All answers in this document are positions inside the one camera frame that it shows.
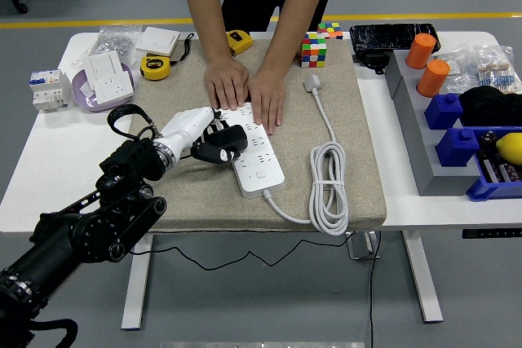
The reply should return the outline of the person's right hand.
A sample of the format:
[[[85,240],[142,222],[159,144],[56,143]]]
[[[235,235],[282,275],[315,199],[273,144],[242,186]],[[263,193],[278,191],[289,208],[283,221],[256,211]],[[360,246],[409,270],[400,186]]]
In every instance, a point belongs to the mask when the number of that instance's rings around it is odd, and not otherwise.
[[[210,105],[230,110],[242,107],[248,95],[248,79],[248,70],[231,56],[208,60],[204,82]]]

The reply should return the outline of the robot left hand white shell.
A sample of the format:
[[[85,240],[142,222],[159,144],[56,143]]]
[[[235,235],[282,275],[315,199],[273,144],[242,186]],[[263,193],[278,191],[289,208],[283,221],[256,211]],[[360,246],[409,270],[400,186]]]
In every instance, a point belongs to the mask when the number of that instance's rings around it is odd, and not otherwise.
[[[177,113],[153,145],[169,170],[186,150],[199,161],[213,164],[232,161],[247,149],[248,140],[242,126],[230,126],[220,111],[204,107]]]

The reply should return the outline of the person's left hand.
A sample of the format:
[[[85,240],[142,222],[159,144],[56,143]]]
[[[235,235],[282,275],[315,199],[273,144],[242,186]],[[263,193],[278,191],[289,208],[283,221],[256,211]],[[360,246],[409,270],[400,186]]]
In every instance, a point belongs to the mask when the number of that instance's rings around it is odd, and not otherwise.
[[[247,82],[254,122],[273,135],[282,125],[286,89],[283,77],[275,71],[260,70]]]

